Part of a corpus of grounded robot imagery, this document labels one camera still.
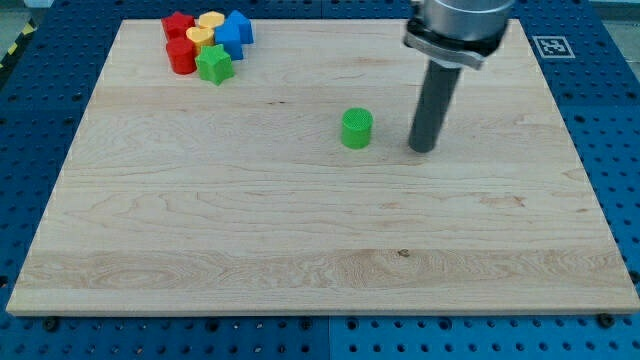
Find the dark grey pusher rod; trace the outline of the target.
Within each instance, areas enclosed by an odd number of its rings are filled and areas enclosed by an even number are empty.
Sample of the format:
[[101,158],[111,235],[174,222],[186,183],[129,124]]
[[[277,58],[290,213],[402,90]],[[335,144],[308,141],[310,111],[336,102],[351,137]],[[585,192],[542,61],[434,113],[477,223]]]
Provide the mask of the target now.
[[436,147],[460,72],[429,61],[408,138],[415,152],[428,153]]

